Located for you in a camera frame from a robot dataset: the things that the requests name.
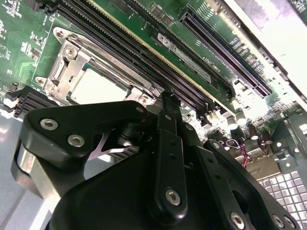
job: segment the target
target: electronic component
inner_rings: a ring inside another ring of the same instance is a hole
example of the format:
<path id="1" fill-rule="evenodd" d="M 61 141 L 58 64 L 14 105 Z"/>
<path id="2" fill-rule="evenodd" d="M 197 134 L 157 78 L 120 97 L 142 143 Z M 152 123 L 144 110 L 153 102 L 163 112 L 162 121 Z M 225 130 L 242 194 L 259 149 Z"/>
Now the electronic component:
<path id="1" fill-rule="evenodd" d="M 35 12 L 42 9 L 44 5 L 43 3 L 40 3 L 40 1 L 36 1 L 36 0 L 24 0 L 24 4 Z"/>
<path id="2" fill-rule="evenodd" d="M 162 16 L 161 21 L 165 23 L 168 27 L 174 24 L 174 21 L 166 14 Z"/>
<path id="3" fill-rule="evenodd" d="M 38 49 L 36 49 L 36 48 L 32 48 L 31 52 L 32 52 L 32 59 L 37 61 L 39 59 L 39 56 L 40 56 L 41 52 Z"/>
<path id="4" fill-rule="evenodd" d="M 113 5 L 122 11 L 125 15 L 131 15 L 133 13 L 132 9 L 122 0 L 112 0 Z"/>
<path id="5" fill-rule="evenodd" d="M 18 90 L 18 84 L 16 82 L 13 82 L 12 83 L 12 86 L 11 86 L 11 91 L 12 92 L 15 92 Z"/>
<path id="6" fill-rule="evenodd" d="M 245 115 L 243 112 L 238 112 L 236 114 L 236 122 L 239 126 L 243 126 L 246 124 L 247 119 L 245 118 Z"/>
<path id="7" fill-rule="evenodd" d="M 259 136 L 258 136 L 258 134 L 257 134 L 256 127 L 254 127 L 254 126 L 249 126 L 248 132 L 249 132 L 250 139 L 252 139 L 252 140 L 257 140 L 257 139 L 259 138 Z"/>
<path id="8" fill-rule="evenodd" d="M 266 143 L 267 145 L 271 145 L 273 144 L 270 132 L 268 130 L 265 130 L 262 132 L 262 140 L 264 141 L 264 143 Z"/>
<path id="9" fill-rule="evenodd" d="M 238 124 L 236 122 L 236 119 L 231 116 L 227 119 L 227 123 L 228 123 L 228 127 L 230 130 L 235 130 L 236 128 L 238 128 Z"/>
<path id="10" fill-rule="evenodd" d="M 227 145 L 228 138 L 223 138 L 223 147 L 226 151 L 230 150 L 230 146 Z"/>
<path id="11" fill-rule="evenodd" d="M 22 90 L 6 93 L 1 115 L 6 118 L 19 118 L 21 115 L 37 108 L 56 106 L 58 106 L 57 103 L 49 100 L 42 93 L 25 86 Z"/>
<path id="12" fill-rule="evenodd" d="M 156 4 L 154 4 L 151 7 L 151 12 L 153 13 L 154 16 L 156 16 L 158 19 L 160 19 L 164 13 L 163 10 L 161 10 Z"/>

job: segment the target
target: electrolytic capacitor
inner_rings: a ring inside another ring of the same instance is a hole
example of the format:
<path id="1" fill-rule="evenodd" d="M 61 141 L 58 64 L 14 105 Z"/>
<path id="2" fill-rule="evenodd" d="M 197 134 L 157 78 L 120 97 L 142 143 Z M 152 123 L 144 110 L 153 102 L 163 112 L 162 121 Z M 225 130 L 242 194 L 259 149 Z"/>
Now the electrolytic capacitor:
<path id="1" fill-rule="evenodd" d="M 270 132 L 268 130 L 264 131 L 262 133 L 262 140 L 264 141 L 264 143 L 266 143 L 267 145 L 271 145 L 273 144 Z"/>
<path id="2" fill-rule="evenodd" d="M 243 112 L 238 112 L 238 113 L 236 114 L 236 122 L 237 122 L 237 124 L 238 124 L 239 126 L 243 126 L 243 125 L 246 124 L 247 119 L 246 119 L 246 117 L 245 117 L 245 115 L 244 115 Z"/>
<path id="3" fill-rule="evenodd" d="M 254 126 L 248 128 L 250 139 L 257 140 L 259 138 L 257 130 Z"/>
<path id="4" fill-rule="evenodd" d="M 229 151 L 230 150 L 230 147 L 227 145 L 227 141 L 228 141 L 228 138 L 223 138 L 223 147 L 226 151 Z"/>
<path id="5" fill-rule="evenodd" d="M 238 124 L 236 123 L 236 119 L 231 116 L 227 119 L 227 123 L 228 123 L 228 127 L 230 130 L 235 130 L 236 128 L 238 128 Z"/>

